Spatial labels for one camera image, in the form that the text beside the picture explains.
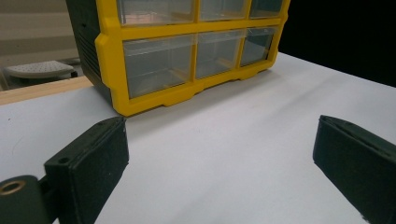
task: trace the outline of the white table surface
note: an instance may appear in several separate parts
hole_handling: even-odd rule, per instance
[[[128,118],[130,164],[96,223],[366,223],[313,162],[318,118],[396,144],[395,97],[279,53],[253,78]],[[42,177],[47,159],[116,115],[94,88],[0,106],[0,180]]]

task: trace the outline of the yellow plastic frame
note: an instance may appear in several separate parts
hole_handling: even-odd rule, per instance
[[[250,20],[251,0],[247,0],[246,17],[236,21],[199,21],[200,0],[195,0],[194,22],[186,24],[159,26],[121,26],[119,21],[117,1],[96,0],[101,34],[95,40],[97,56],[103,83],[110,89],[114,109],[123,116],[151,109],[159,105],[174,105],[189,100],[196,93],[220,83],[253,77],[260,71],[271,67],[276,60],[277,48],[284,24],[288,18],[290,0],[283,0],[279,16],[267,19]],[[265,61],[240,67],[241,55],[245,39],[241,40],[236,61],[232,71],[206,77],[195,78],[197,45],[192,47],[191,79],[162,91],[155,91],[133,99],[129,98],[123,41],[141,38],[156,38],[173,35],[198,34],[210,31],[226,31],[252,27],[275,26],[277,31],[273,36],[268,58]]]

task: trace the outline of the wooden edge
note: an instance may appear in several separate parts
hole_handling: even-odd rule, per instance
[[[92,86],[92,83],[86,77],[75,77],[10,91],[0,91],[0,105],[7,105],[41,96],[87,88],[90,86]]]

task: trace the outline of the black background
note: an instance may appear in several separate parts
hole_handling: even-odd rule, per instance
[[[291,0],[279,51],[396,87],[395,3]]]

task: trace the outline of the yellow storage organizer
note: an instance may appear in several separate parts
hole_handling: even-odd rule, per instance
[[[290,0],[66,0],[84,74],[123,116],[271,67]]]

